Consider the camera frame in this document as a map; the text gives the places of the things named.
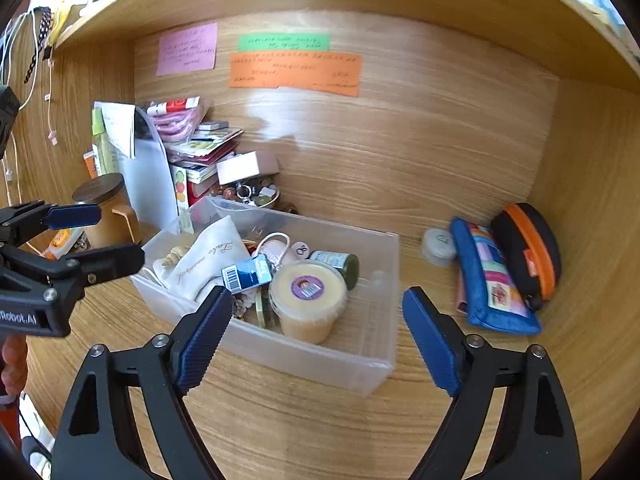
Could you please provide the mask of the person's left hand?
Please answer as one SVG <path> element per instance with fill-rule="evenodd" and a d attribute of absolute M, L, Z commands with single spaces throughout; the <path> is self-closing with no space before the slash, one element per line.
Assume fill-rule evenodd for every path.
<path fill-rule="evenodd" d="M 2 344 L 1 356 L 4 367 L 1 372 L 1 379 L 9 396 L 18 396 L 26 386 L 28 375 L 27 353 L 28 345 L 23 335 L 9 335 Z"/>

